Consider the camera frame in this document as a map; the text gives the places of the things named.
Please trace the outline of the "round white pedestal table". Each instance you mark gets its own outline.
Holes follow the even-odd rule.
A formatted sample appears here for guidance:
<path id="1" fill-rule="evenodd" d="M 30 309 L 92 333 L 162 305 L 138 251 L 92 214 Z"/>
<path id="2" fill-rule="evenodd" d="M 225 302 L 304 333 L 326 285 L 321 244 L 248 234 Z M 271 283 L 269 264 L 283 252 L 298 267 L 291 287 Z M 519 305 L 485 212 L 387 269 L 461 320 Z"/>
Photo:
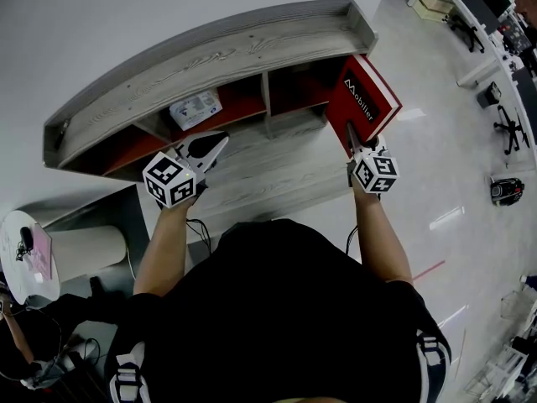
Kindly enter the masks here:
<path id="1" fill-rule="evenodd" d="M 31 296 L 55 301 L 60 296 L 61 284 L 83 275 L 119 263 L 127 255 L 127 244 L 114 226 L 100 226 L 47 232 L 51 237 L 52 280 L 43 280 L 32 270 L 30 255 L 16 260 L 20 228 L 37 223 L 28 213 L 10 212 L 0 222 L 0 264 L 14 300 L 23 305 Z"/>

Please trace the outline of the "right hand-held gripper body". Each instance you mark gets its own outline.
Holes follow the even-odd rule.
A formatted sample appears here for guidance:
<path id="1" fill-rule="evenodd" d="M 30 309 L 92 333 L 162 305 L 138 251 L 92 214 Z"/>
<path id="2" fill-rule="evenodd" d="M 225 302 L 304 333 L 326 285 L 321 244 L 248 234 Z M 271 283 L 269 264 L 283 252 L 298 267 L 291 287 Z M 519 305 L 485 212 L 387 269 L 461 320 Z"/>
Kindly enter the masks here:
<path id="1" fill-rule="evenodd" d="M 347 164 L 349 186 L 355 181 L 369 194 L 388 192 L 399 178 L 397 160 L 387 148 L 383 135 L 376 138 L 373 147 L 357 146 L 352 150 L 352 160 Z"/>

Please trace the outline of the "black trash bin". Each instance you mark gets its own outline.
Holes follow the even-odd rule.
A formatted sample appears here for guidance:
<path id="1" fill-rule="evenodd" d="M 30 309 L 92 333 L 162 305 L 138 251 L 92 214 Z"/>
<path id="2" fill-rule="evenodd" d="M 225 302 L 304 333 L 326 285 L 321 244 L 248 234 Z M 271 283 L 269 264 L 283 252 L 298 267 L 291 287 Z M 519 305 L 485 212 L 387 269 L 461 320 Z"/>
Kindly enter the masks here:
<path id="1" fill-rule="evenodd" d="M 481 108 L 485 109 L 494 105 L 498 105 L 501 100 L 502 93 L 495 81 L 492 81 L 485 89 L 477 94 L 477 102 Z"/>

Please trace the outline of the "small black corded device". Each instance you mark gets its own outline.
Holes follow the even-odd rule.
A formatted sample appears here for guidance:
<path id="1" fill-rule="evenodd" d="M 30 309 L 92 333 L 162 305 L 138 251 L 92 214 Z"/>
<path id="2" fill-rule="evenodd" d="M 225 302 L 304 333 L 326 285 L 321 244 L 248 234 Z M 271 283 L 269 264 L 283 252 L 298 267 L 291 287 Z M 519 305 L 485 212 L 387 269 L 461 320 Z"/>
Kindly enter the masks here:
<path id="1" fill-rule="evenodd" d="M 16 248 L 16 260 L 22 262 L 25 255 L 31 255 L 34 250 L 34 238 L 29 227 L 21 227 L 20 240 Z"/>

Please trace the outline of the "black desk divider panel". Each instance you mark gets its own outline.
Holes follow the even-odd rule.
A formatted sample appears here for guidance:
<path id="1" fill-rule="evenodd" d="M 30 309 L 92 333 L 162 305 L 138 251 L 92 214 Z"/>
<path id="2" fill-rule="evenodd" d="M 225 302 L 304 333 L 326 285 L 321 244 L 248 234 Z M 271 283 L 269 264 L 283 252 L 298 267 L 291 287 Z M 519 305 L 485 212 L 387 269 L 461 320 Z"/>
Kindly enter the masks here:
<path id="1" fill-rule="evenodd" d="M 472 13 L 486 35 L 493 34 L 499 26 L 498 18 L 483 0 L 461 0 Z"/>

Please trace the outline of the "black star-base office chair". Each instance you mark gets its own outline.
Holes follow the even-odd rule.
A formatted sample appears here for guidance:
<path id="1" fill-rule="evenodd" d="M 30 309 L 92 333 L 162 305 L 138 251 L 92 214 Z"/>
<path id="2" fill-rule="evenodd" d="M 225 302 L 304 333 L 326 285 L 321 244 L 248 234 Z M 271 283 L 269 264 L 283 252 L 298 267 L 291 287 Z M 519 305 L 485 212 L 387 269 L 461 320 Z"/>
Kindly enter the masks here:
<path id="1" fill-rule="evenodd" d="M 527 133 L 524 131 L 520 119 L 516 123 L 513 121 L 504 107 L 501 104 L 497 105 L 498 114 L 503 116 L 504 122 L 494 122 L 493 128 L 500 129 L 508 134 L 508 147 L 504 150 L 505 155 L 510 155 L 513 151 L 517 152 L 520 150 L 519 137 L 518 134 L 522 136 L 523 142 L 529 148 L 529 139 Z"/>
<path id="2" fill-rule="evenodd" d="M 460 15 L 451 14 L 447 19 L 447 24 L 450 30 L 467 45 L 471 53 L 475 50 L 481 54 L 485 52 L 485 47 L 477 37 L 477 29 L 468 25 Z"/>

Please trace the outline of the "pink booklet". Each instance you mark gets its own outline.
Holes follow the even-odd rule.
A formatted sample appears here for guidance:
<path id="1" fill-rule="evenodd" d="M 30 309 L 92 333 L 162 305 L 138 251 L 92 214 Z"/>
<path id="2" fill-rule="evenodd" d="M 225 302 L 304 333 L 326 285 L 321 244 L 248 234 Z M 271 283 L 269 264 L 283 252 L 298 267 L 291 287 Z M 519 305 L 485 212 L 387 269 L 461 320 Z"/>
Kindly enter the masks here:
<path id="1" fill-rule="evenodd" d="M 31 233 L 34 242 L 30 254 L 32 270 L 39 273 L 43 280 L 52 280 L 51 237 L 38 223 L 32 225 Z"/>

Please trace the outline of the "white printed cardboard box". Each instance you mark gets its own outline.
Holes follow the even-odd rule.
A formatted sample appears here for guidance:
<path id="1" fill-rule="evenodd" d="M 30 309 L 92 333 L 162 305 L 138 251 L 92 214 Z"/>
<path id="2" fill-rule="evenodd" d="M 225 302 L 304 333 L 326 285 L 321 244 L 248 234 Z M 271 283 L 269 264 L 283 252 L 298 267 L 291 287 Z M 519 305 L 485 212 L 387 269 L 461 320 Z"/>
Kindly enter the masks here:
<path id="1" fill-rule="evenodd" d="M 172 104 L 169 115 L 183 131 L 187 131 L 221 110 L 217 90 L 210 89 Z"/>

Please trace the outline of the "dark grey floor mat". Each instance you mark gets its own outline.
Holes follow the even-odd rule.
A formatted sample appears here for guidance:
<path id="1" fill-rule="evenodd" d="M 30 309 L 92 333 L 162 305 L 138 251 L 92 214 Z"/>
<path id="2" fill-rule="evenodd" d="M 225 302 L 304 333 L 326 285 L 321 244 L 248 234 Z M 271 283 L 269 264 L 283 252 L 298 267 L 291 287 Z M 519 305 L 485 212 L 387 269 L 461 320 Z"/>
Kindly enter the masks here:
<path id="1" fill-rule="evenodd" d="M 149 233 L 135 185 L 78 207 L 55 198 L 29 203 L 22 207 L 22 211 L 51 231 L 114 226 L 127 242 L 129 258 L 123 262 L 133 274 L 138 273 L 143 252 L 149 243 Z"/>

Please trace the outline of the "red book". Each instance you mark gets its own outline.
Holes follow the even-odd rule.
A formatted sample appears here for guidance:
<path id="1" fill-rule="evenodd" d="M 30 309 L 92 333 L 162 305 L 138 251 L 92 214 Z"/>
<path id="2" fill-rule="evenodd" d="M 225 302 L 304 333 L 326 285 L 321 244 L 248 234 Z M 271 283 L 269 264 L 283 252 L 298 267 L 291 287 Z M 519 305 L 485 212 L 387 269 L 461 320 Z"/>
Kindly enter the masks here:
<path id="1" fill-rule="evenodd" d="M 326 118 L 348 157 L 347 124 L 365 144 L 378 136 L 402 108 L 401 101 L 365 55 L 345 60 L 326 108 Z"/>

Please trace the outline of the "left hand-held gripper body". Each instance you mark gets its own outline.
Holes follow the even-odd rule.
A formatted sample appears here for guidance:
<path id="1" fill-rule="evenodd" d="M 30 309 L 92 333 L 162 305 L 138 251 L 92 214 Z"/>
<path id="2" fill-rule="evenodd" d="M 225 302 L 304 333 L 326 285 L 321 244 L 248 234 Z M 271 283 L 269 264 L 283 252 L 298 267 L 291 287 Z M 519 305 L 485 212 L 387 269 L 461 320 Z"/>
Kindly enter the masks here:
<path id="1" fill-rule="evenodd" d="M 185 148 L 158 152 L 143 169 L 147 193 L 169 209 L 189 199 L 196 199 L 206 189 L 206 172 L 211 168 L 211 154 L 192 154 Z"/>

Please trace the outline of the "black round floor device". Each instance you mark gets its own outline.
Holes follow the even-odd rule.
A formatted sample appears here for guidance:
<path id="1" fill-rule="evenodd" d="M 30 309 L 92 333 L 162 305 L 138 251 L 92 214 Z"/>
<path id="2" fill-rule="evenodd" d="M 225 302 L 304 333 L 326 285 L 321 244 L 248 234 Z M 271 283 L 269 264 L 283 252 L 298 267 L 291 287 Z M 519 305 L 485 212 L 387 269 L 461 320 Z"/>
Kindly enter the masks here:
<path id="1" fill-rule="evenodd" d="M 494 206 L 512 206 L 524 193 L 525 185 L 519 178 L 504 178 L 492 181 L 490 195 Z"/>

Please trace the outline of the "person's right forearm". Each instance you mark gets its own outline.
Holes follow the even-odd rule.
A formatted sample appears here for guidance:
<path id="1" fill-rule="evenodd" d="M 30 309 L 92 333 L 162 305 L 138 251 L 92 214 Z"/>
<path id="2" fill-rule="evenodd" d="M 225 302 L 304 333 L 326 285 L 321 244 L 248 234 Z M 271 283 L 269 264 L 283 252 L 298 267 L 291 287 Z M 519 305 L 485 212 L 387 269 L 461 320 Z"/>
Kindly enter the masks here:
<path id="1" fill-rule="evenodd" d="M 362 265 L 385 282 L 414 284 L 409 261 L 380 200 L 352 178 Z"/>

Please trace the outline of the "grey wooden desk hutch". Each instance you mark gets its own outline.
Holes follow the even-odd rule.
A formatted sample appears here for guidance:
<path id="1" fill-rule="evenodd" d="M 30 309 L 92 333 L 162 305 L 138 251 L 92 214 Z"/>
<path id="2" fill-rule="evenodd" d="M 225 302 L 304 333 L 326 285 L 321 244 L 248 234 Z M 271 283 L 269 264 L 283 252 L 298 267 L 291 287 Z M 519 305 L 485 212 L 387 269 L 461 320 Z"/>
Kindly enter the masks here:
<path id="1" fill-rule="evenodd" d="M 44 165 L 139 181 L 151 154 L 186 136 L 169 115 L 172 104 L 216 89 L 222 110 L 199 125 L 202 131 L 319 106 L 342 58 L 369 54 L 377 41 L 353 0 L 287 3 L 201 25 L 126 60 L 71 98 L 44 125 Z"/>

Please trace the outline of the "beige storage boxes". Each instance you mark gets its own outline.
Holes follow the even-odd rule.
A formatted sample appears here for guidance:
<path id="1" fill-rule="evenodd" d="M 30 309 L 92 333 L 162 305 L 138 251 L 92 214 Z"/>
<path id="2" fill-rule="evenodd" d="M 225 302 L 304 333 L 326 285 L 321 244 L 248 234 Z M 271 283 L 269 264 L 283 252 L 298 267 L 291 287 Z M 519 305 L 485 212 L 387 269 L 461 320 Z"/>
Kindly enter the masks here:
<path id="1" fill-rule="evenodd" d="M 416 0 L 414 11 L 422 19 L 444 23 L 455 5 L 452 0 Z"/>

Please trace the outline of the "person's black shirt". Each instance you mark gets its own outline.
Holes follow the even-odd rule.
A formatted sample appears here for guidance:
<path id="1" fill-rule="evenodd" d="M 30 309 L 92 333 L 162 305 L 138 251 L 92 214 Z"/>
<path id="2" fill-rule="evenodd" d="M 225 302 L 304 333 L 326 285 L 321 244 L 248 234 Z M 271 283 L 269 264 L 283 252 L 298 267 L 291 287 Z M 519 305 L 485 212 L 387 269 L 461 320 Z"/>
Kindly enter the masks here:
<path id="1" fill-rule="evenodd" d="M 132 296 L 107 379 L 138 343 L 151 403 L 433 402 L 451 364 L 411 284 L 289 219 L 237 225 L 170 293 Z"/>

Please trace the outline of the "white metal rack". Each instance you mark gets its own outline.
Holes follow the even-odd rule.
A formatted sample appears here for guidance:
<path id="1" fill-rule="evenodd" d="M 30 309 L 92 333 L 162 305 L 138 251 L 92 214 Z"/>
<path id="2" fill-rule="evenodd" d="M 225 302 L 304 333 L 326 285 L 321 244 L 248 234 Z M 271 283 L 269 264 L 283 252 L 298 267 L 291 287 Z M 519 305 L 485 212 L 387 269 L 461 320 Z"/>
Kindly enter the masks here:
<path id="1" fill-rule="evenodd" d="M 537 363 L 537 338 L 514 337 L 464 388 L 474 403 L 511 403 Z"/>

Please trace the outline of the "person's left forearm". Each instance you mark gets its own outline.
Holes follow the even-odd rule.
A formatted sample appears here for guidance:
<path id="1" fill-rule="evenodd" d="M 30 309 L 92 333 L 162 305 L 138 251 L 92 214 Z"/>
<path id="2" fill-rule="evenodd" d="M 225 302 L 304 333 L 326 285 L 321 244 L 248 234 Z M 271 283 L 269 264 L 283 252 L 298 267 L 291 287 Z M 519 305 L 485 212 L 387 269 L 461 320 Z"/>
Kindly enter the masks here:
<path id="1" fill-rule="evenodd" d="M 133 294 L 164 297 L 185 275 L 186 219 L 192 197 L 173 208 L 164 208 L 143 255 Z"/>

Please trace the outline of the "small dark metal tool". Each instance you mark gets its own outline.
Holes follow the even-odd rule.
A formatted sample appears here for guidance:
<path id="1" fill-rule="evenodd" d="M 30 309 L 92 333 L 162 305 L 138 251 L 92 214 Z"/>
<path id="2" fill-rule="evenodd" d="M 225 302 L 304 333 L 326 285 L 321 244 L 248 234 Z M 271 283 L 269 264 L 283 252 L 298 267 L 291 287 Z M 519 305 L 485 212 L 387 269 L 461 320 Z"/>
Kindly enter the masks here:
<path id="1" fill-rule="evenodd" d="M 70 119 L 66 119 L 62 124 L 61 126 L 59 127 L 58 129 L 58 133 L 57 133 L 57 136 L 55 138 L 55 142 L 54 142 L 54 148 L 55 150 L 58 150 L 63 142 L 63 139 L 65 137 L 65 133 L 68 129 L 70 125 Z"/>

